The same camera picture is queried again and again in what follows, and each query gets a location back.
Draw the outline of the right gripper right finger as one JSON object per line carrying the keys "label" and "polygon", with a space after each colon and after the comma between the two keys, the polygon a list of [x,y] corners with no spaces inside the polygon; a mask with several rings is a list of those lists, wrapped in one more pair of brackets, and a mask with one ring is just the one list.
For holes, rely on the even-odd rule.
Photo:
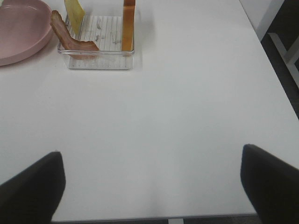
{"label": "right gripper right finger", "polygon": [[263,224],[299,222],[299,170],[267,151],[243,146],[241,183]]}

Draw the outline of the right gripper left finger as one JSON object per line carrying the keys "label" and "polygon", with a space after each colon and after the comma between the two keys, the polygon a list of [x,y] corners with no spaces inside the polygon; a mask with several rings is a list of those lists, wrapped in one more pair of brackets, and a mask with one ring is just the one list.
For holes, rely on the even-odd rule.
{"label": "right gripper left finger", "polygon": [[66,186],[63,158],[51,152],[0,186],[2,224],[50,224]]}

